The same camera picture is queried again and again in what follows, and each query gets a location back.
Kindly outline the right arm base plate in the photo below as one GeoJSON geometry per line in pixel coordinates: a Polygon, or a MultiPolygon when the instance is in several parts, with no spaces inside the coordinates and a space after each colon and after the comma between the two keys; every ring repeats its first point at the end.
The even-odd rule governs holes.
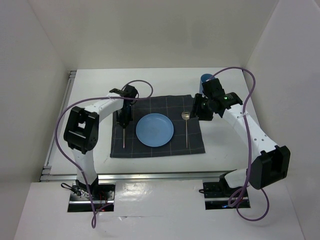
{"type": "Polygon", "coordinates": [[[226,184],[218,181],[203,182],[202,188],[198,190],[200,194],[204,196],[204,204],[206,210],[226,210],[235,209],[236,207],[230,207],[228,200],[230,196],[240,189],[229,188],[226,184]]]}

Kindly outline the blue plastic plate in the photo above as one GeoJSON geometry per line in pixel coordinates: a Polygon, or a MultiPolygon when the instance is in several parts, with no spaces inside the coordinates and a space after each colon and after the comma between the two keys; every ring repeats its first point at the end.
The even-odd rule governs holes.
{"type": "Polygon", "coordinates": [[[138,140],[148,147],[161,147],[167,144],[174,135],[174,125],[165,115],[150,113],[137,123],[135,133],[138,140]]]}

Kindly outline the silver metal spoon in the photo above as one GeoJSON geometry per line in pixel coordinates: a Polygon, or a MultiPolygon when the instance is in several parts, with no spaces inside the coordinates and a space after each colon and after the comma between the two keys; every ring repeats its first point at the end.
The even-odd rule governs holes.
{"type": "Polygon", "coordinates": [[[188,148],[188,120],[190,119],[190,112],[189,111],[183,111],[181,113],[182,119],[185,121],[185,141],[186,141],[186,148],[188,148]]]}

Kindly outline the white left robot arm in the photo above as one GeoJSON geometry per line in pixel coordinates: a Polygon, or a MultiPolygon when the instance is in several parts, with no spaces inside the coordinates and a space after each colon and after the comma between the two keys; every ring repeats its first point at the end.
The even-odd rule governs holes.
{"type": "Polygon", "coordinates": [[[69,113],[63,139],[71,149],[77,170],[76,184],[88,200],[99,195],[98,175],[94,166],[93,149],[99,139],[100,122],[115,114],[116,123],[125,129],[132,119],[131,105],[139,95],[134,86],[112,89],[106,99],[86,107],[74,106],[69,113]]]}

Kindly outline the silver metal fork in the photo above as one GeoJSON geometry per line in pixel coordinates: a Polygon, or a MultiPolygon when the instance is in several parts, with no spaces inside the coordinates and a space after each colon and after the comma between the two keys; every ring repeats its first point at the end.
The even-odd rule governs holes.
{"type": "Polygon", "coordinates": [[[126,128],[123,128],[122,131],[122,147],[123,149],[126,147],[126,128]]]}

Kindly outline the dark grey checked cloth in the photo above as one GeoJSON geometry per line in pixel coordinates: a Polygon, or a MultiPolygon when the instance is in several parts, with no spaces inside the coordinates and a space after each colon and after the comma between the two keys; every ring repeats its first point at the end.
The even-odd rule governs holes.
{"type": "Polygon", "coordinates": [[[187,121],[188,148],[186,148],[186,124],[182,119],[183,111],[191,111],[193,97],[189,95],[156,96],[139,100],[131,107],[133,120],[126,127],[125,149],[123,149],[123,128],[116,123],[116,114],[112,116],[111,158],[155,158],[180,155],[204,154],[202,132],[199,121],[191,118],[187,121]],[[171,140],[160,147],[149,147],[139,141],[136,135],[138,121],[145,115],[158,113],[168,117],[173,123],[174,133],[171,140]]]}

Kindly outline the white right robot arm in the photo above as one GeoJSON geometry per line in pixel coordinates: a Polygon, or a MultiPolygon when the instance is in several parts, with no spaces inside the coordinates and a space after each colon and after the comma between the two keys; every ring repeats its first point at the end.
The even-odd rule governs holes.
{"type": "Polygon", "coordinates": [[[225,175],[218,184],[223,196],[230,196],[245,183],[260,190],[287,177],[291,152],[270,139],[244,109],[240,97],[226,93],[219,79],[202,82],[202,92],[194,96],[191,118],[211,121],[215,114],[225,120],[239,135],[249,150],[250,164],[225,175]]]}

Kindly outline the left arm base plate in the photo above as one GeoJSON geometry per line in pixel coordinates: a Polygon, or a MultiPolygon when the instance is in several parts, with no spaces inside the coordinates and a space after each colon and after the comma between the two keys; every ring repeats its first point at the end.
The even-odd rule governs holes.
{"type": "MultiPolygon", "coordinates": [[[[68,213],[83,213],[91,212],[92,206],[88,193],[79,188],[75,183],[68,185],[62,183],[61,187],[70,190],[68,213]]],[[[99,185],[97,190],[91,195],[93,200],[94,209],[98,210],[102,208],[101,212],[113,212],[115,207],[115,190],[116,184],[102,184],[99,185]]]]}

